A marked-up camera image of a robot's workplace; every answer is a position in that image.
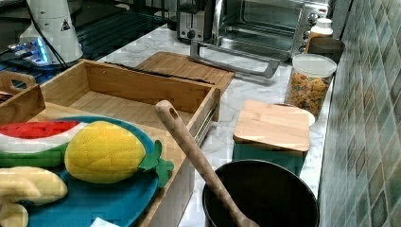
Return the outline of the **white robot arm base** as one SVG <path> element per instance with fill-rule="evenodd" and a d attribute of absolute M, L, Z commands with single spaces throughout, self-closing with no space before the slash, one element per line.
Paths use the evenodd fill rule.
<path fill-rule="evenodd" d="M 37 66 L 66 66 L 83 55 L 67 0 L 26 0 L 30 26 L 9 49 Z"/>

